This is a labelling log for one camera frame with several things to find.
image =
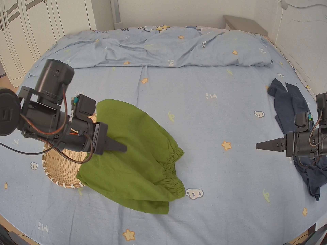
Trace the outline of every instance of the dark blue garment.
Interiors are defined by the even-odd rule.
[[[282,132],[294,131],[296,129],[294,117],[298,112],[310,112],[305,98],[299,88],[295,85],[286,83],[287,90],[280,81],[274,79],[268,89],[268,94],[274,96],[274,105],[277,115],[275,116]],[[303,165],[313,162],[310,157],[301,157]],[[327,157],[324,155],[314,165],[304,168],[299,163],[299,157],[293,157],[294,165],[301,174],[303,181],[308,186],[311,196],[319,200],[320,187],[327,183]]]

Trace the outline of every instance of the wicker basket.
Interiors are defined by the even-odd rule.
[[[96,122],[95,113],[90,116],[90,118],[92,118],[94,123]],[[43,150],[49,148],[49,145],[44,144]],[[78,161],[83,161],[87,155],[87,153],[84,152],[78,153],[66,149],[63,150],[63,153]],[[76,178],[76,174],[78,173],[81,164],[68,161],[54,149],[42,154],[42,165],[48,178],[58,186],[74,189],[84,186],[84,184]]]

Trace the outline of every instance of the bed headboard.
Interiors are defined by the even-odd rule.
[[[268,34],[315,94],[327,91],[327,0],[276,0]]]

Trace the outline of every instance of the green fabric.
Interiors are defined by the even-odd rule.
[[[107,198],[134,210],[167,214],[168,202],[185,196],[175,162],[184,154],[176,141],[134,105],[103,100],[97,121],[108,124],[108,137],[126,153],[105,151],[82,164],[77,178]]]

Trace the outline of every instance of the white wardrobe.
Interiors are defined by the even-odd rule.
[[[64,35],[112,29],[110,0],[0,0],[0,61],[17,87]]]

